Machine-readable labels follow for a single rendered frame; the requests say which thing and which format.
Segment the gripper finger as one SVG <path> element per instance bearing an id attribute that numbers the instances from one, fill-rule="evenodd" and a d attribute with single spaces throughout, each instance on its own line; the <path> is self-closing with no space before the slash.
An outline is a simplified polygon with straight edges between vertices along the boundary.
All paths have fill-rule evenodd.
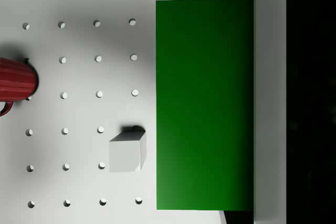
<path id="1" fill-rule="evenodd" d="M 252 211 L 219 211 L 222 224 L 254 224 Z"/>

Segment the green block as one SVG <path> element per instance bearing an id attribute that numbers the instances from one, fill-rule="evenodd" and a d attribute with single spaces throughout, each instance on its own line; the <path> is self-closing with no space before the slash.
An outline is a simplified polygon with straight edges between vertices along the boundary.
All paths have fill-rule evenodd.
<path id="1" fill-rule="evenodd" d="M 160 210 L 252 211 L 254 2 L 156 3 Z"/>

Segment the grey cube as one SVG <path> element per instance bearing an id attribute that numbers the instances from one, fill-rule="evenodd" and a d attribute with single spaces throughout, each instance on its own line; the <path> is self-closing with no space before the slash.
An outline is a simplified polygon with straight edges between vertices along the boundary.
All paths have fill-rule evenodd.
<path id="1" fill-rule="evenodd" d="M 140 172 L 146 159 L 146 133 L 122 132 L 109 142 L 110 172 Z"/>

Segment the dark red mug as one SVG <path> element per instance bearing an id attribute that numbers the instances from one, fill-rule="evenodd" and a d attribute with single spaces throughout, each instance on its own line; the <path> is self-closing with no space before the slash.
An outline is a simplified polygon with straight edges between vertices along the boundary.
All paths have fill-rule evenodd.
<path id="1" fill-rule="evenodd" d="M 0 57 L 0 102 L 4 103 L 0 117 L 11 110 L 14 102 L 33 95 L 38 85 L 38 73 L 28 58 L 21 62 Z"/>

